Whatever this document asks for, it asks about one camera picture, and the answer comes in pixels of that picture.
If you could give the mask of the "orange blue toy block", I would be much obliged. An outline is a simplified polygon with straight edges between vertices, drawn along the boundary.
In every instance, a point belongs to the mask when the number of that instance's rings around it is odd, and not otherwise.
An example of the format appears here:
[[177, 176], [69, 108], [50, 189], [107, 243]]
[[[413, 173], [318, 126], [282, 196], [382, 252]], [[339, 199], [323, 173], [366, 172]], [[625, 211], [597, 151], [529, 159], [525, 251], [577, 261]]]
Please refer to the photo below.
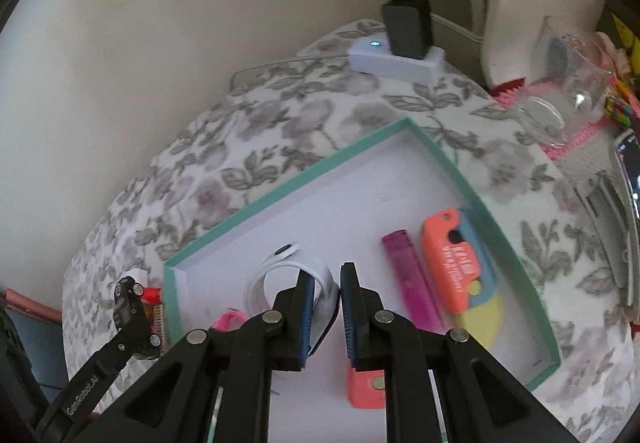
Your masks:
[[384, 371], [356, 371], [349, 368], [347, 398], [353, 408], [376, 411], [385, 408]]

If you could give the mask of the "silver nail clipper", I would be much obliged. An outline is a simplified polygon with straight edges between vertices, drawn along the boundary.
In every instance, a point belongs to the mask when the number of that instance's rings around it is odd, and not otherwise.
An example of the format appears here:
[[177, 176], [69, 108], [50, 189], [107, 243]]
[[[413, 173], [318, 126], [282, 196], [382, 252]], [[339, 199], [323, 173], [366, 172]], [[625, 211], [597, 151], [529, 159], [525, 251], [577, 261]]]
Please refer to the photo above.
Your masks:
[[582, 180], [576, 192], [600, 238], [623, 304], [631, 309], [636, 299], [639, 260], [623, 201], [604, 171]]

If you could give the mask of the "red stain remover bottle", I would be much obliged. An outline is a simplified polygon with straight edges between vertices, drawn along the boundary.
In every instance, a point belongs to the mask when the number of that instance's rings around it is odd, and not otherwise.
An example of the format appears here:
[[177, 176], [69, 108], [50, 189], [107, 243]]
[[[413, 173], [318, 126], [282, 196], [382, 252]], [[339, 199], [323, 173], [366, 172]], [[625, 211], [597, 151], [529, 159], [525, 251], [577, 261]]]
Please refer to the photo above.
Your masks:
[[159, 304], [162, 302], [162, 289], [155, 287], [145, 288], [141, 300], [149, 304]]

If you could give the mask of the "orange blue yellow toy knife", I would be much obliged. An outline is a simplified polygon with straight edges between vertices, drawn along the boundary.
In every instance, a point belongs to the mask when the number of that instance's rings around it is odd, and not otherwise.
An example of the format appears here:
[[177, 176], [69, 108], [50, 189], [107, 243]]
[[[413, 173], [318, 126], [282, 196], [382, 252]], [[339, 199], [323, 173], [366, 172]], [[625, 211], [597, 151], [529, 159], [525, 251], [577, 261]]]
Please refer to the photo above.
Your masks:
[[466, 212], [449, 208], [426, 218], [421, 247], [452, 325], [491, 348], [504, 316], [497, 271]]

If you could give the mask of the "pink puppy toy figure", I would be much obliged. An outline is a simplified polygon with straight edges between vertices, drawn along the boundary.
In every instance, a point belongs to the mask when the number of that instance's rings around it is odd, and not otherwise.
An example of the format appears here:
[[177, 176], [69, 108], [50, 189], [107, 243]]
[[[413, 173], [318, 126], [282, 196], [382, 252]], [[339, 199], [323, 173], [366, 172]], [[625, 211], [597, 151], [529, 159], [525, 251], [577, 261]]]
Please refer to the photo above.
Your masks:
[[224, 314], [215, 319], [212, 329], [218, 333], [228, 333], [239, 329], [247, 321], [245, 313], [235, 309], [228, 309]]

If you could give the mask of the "clear plastic cup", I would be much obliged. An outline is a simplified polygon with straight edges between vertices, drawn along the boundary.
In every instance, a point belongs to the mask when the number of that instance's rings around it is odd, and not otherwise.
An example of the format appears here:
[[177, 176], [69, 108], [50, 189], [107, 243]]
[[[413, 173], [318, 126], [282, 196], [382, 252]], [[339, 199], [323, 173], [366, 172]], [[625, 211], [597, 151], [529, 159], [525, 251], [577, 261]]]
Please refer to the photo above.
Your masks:
[[614, 74], [592, 33], [547, 16], [537, 36], [514, 111], [537, 143], [564, 147], [603, 114]]

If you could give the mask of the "white smartwatch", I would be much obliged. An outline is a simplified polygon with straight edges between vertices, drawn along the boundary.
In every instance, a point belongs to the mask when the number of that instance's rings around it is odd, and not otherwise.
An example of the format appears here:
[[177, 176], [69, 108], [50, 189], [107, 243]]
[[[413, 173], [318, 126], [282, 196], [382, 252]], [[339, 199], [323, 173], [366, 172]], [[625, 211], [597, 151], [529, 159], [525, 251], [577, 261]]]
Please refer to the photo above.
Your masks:
[[299, 273], [311, 278], [311, 313], [308, 328], [309, 341], [306, 355], [311, 356], [320, 347], [335, 322], [340, 299], [340, 286], [326, 262], [303, 249], [299, 243], [288, 243], [268, 255], [244, 287], [244, 310], [253, 317], [272, 307], [276, 286], [285, 279], [295, 281]]

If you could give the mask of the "teal white cardboard tray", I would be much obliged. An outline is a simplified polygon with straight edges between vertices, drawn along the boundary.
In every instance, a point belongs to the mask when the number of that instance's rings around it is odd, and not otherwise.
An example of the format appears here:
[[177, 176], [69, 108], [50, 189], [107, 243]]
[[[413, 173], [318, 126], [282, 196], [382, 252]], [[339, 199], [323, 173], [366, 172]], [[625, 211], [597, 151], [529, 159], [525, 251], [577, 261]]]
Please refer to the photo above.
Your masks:
[[404, 307], [381, 239], [403, 229], [418, 238], [430, 215], [468, 212], [497, 267], [503, 322], [494, 354], [529, 389], [560, 366], [553, 329], [521, 258], [456, 165], [411, 120], [387, 125], [297, 174], [209, 229], [164, 267], [171, 341], [242, 307], [260, 263], [296, 241], [337, 271], [356, 264], [363, 285], [395, 311]]

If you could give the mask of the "white power strip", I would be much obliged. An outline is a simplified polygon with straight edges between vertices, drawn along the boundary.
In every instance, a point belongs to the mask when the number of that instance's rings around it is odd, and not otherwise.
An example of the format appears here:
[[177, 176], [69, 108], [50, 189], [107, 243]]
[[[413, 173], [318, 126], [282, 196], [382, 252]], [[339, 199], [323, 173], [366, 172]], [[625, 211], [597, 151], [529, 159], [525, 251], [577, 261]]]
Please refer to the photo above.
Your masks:
[[432, 46], [424, 59], [397, 56], [384, 33], [365, 36], [348, 50], [352, 70], [412, 84], [433, 86], [445, 70], [445, 51]]

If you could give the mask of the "black power adapter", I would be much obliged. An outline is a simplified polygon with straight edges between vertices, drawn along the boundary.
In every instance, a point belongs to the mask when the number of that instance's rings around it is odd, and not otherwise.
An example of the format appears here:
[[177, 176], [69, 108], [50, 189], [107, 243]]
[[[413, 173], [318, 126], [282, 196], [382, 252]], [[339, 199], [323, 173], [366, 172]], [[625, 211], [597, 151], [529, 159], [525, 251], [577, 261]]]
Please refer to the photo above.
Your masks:
[[390, 50], [395, 56], [424, 59], [433, 45], [429, 0], [390, 0], [382, 6]]

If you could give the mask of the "purple lighter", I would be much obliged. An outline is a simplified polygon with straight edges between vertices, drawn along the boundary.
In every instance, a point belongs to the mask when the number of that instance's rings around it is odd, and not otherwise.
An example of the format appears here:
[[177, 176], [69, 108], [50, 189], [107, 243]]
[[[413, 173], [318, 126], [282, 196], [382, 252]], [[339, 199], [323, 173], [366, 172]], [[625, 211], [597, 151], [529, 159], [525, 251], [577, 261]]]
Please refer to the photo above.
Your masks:
[[392, 264], [409, 319], [419, 329], [440, 333], [444, 324], [407, 231], [398, 229], [389, 233], [381, 238], [381, 243]]

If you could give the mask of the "floral grey white blanket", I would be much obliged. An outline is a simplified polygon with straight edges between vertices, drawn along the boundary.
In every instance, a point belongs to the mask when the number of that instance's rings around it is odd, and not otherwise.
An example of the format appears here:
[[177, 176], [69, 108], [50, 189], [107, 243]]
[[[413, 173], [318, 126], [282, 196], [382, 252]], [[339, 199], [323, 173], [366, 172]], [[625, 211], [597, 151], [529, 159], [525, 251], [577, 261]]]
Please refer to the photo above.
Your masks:
[[73, 257], [63, 284], [66, 367], [114, 333], [122, 273], [153, 283], [180, 249], [335, 151], [410, 118], [469, 180], [506, 232], [548, 313], [561, 364], [538, 399], [583, 442], [611, 442], [639, 402], [639, 350], [575, 183], [594, 151], [540, 149], [511, 111], [454, 68], [433, 85], [351, 70], [363, 19], [271, 67], [202, 112], [133, 178]]

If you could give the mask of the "black toy car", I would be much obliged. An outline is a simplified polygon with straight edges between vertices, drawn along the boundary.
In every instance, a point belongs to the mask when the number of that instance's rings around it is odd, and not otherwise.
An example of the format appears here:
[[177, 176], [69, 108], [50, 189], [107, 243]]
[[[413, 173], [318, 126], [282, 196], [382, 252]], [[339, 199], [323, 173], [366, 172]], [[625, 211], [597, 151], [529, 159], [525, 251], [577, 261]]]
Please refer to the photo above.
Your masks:
[[136, 359], [158, 359], [162, 339], [144, 311], [143, 286], [131, 276], [117, 281], [114, 288], [113, 322], [118, 347]]

